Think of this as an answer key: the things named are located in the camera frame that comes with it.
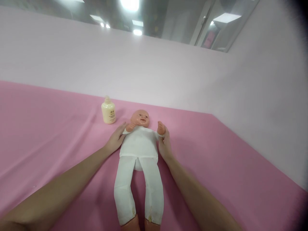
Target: lotion bottle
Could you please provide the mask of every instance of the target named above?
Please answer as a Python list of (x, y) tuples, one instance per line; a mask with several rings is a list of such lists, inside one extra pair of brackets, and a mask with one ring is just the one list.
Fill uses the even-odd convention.
[(105, 101), (102, 104), (102, 112), (105, 123), (113, 124), (116, 121), (115, 104), (111, 102), (109, 96), (105, 96)]

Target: doll head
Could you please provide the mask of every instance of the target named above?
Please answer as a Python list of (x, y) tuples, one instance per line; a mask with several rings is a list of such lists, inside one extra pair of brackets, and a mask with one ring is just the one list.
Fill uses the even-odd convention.
[(148, 127), (150, 124), (149, 114), (145, 110), (137, 110), (133, 113), (131, 122), (142, 127)]

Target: white doll clothing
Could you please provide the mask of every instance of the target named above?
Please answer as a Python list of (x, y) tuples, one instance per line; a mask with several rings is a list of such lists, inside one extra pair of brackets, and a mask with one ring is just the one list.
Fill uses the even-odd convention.
[(164, 192), (157, 166), (156, 140), (159, 134), (151, 129), (136, 126), (127, 134), (120, 150), (114, 197), (120, 225), (136, 215), (135, 201), (131, 191), (133, 170), (143, 171), (146, 183), (145, 218), (160, 225), (164, 212)]

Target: doll hand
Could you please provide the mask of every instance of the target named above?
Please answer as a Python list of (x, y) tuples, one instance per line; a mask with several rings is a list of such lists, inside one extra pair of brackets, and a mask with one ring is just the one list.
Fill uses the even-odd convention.
[(158, 133), (159, 135), (165, 134), (165, 126), (164, 126), (164, 124), (163, 124), (162, 122), (160, 122), (160, 121), (158, 122), (157, 133)]
[(136, 124), (135, 123), (130, 123), (128, 124), (125, 129), (127, 132), (132, 132), (134, 130), (134, 128), (136, 127)]

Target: fluorescent light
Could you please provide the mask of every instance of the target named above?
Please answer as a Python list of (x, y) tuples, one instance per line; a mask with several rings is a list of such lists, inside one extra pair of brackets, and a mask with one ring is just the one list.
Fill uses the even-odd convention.
[(75, 1), (75, 2), (81, 2), (81, 3), (84, 3), (83, 0), (67, 0), (67, 1)]
[(128, 11), (137, 11), (139, 9), (139, 0), (121, 0), (121, 4)]
[(234, 21), (235, 19), (238, 19), (240, 17), (241, 17), (241, 15), (224, 13), (224, 14), (220, 15), (219, 17), (214, 18), (213, 21), (229, 23), (229, 22)]
[(132, 20), (133, 21), (133, 24), (135, 25), (135, 26), (142, 26), (143, 27), (143, 22), (141, 22), (141, 21), (136, 21), (136, 20)]
[(96, 16), (96, 15), (90, 15), (90, 16), (96, 21), (103, 21), (103, 19), (100, 16)]
[(141, 30), (134, 30), (134, 34), (135, 35), (142, 35), (142, 31)]

